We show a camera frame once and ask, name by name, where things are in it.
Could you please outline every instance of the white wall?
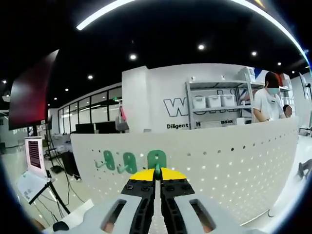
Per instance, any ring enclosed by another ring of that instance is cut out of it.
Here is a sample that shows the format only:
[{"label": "white wall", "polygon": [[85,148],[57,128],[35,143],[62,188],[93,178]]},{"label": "white wall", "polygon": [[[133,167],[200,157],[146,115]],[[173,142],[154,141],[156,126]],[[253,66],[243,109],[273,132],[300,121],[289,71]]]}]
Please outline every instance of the white wall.
[{"label": "white wall", "polygon": [[52,116],[52,130],[51,134],[59,133],[59,119],[58,119],[58,110],[55,108],[50,108],[48,110],[48,117]]},{"label": "white wall", "polygon": [[145,66],[122,73],[122,105],[131,133],[151,128],[147,73]]},{"label": "white wall", "polygon": [[[185,82],[195,80],[233,80],[244,66],[230,64],[183,64],[148,70],[140,67],[122,73],[123,106],[130,132],[142,132],[150,126],[153,132],[188,129],[188,108]],[[261,71],[257,80],[264,81],[267,71]],[[197,95],[215,95],[216,90]],[[197,121],[220,121],[237,118],[234,113],[197,113]]]},{"label": "white wall", "polygon": [[294,104],[296,108],[296,116],[299,117],[299,126],[308,127],[312,110],[312,102],[310,99],[305,98],[305,90],[303,89],[302,80],[300,77],[291,79],[291,82]]},{"label": "white wall", "polygon": [[18,146],[19,141],[27,136],[27,128],[9,131],[9,120],[5,117],[0,118],[3,119],[3,125],[0,125],[0,141],[5,143],[5,147]]}]

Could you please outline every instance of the white pegboard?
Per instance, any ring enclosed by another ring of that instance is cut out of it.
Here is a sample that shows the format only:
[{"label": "white pegboard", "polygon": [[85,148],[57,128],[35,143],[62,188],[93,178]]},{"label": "white pegboard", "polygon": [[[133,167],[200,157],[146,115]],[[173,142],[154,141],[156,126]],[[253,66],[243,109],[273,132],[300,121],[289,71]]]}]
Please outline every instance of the white pegboard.
[{"label": "white pegboard", "polygon": [[[115,166],[123,154],[135,155],[137,169],[147,167],[147,154],[162,150],[167,167],[185,174],[196,193],[203,193],[227,209],[238,224],[272,207],[291,170],[298,132],[297,118],[226,128],[186,130],[163,134],[76,134],[72,145],[81,178],[92,199],[116,197],[130,174],[119,174],[94,161],[112,153]],[[150,233],[166,233],[156,194]]]}]

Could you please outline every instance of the desk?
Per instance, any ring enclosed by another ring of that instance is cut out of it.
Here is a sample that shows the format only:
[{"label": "desk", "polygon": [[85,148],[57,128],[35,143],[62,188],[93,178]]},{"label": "desk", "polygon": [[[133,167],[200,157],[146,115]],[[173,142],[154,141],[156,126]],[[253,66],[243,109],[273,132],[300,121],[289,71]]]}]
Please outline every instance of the desk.
[{"label": "desk", "polygon": [[[92,207],[93,202],[91,199],[89,199],[81,206],[79,206],[77,209],[75,209],[73,212],[71,212],[69,215],[65,216],[61,221],[65,222],[68,225],[69,229],[78,226],[83,221],[84,213],[86,213],[87,210],[89,210]],[[45,229],[43,233],[45,234],[53,233],[52,226]]]}]

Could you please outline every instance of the ceiling light strip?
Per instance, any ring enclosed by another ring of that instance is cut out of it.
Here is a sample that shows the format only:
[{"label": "ceiling light strip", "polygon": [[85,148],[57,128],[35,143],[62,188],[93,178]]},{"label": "ceiling light strip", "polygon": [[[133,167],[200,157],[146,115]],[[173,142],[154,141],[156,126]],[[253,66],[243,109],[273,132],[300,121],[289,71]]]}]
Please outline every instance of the ceiling light strip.
[{"label": "ceiling light strip", "polygon": [[110,4],[108,4],[107,6],[104,6],[103,8],[99,9],[98,11],[93,13],[92,15],[90,15],[83,22],[81,22],[76,28],[78,30],[82,30],[86,26],[88,26],[90,23],[95,21],[97,18],[101,17],[102,15],[104,15],[104,14],[106,14],[106,13],[108,13],[108,12],[110,12],[110,11],[112,11],[112,10],[122,6],[122,5],[130,3],[132,1],[135,1],[135,0],[117,0],[117,1],[114,1]]},{"label": "ceiling light strip", "polygon": [[[104,14],[122,6],[125,5],[127,3],[130,3],[132,1],[135,0],[117,0],[114,1],[110,4],[108,4],[107,6],[104,6],[103,8],[99,9],[98,11],[96,11],[95,13],[93,13],[91,16],[89,16],[88,18],[86,18],[83,22],[81,22],[78,26],[77,29],[78,30],[82,30],[84,29],[86,26],[88,26],[90,23],[92,23],[93,21],[95,21],[96,19],[98,19],[99,17],[103,16]],[[274,19],[272,16],[270,16],[268,13],[266,13],[265,11],[263,11],[262,9],[260,9],[259,7],[253,5],[252,3],[246,1],[246,0],[230,0],[233,2],[236,2],[240,5],[243,5],[245,7],[248,7],[249,9],[257,12],[258,14],[262,15],[264,18],[266,18],[267,20],[269,20],[272,24],[274,24],[277,28],[279,28],[293,43],[294,45],[298,48],[298,50],[300,51],[300,53],[302,54],[302,56],[304,57],[304,59],[307,61],[308,65],[310,65],[309,60],[306,56],[306,54],[304,53],[303,49],[301,48],[301,46],[299,45],[299,43],[296,41],[296,39],[287,31],[287,29],[281,25],[276,19]]]},{"label": "ceiling light strip", "polygon": [[294,45],[298,48],[298,50],[300,51],[300,53],[302,54],[304,59],[307,61],[307,63],[310,64],[306,54],[304,53],[303,49],[301,48],[299,43],[296,41],[296,39],[276,19],[274,19],[272,16],[270,16],[264,10],[260,9],[259,7],[253,5],[250,2],[247,2],[246,0],[230,0],[230,1],[236,2],[240,5],[248,7],[249,9],[251,9],[253,11],[256,11],[258,14],[262,15],[264,18],[266,18],[268,21],[270,21],[272,24],[274,24],[276,27],[278,27],[278,29],[281,30],[294,43]]}]

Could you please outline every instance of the person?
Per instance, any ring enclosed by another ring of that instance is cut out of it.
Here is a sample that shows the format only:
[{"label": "person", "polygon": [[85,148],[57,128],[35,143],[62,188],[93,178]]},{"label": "person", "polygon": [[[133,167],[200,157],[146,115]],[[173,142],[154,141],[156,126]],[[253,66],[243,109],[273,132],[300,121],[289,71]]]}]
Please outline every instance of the person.
[{"label": "person", "polygon": [[253,113],[259,122],[285,118],[278,93],[279,84],[276,74],[268,72],[265,86],[254,95]]},{"label": "person", "polygon": [[286,118],[290,118],[293,114],[292,107],[290,105],[287,105],[287,104],[283,106],[283,111],[284,111]]}]

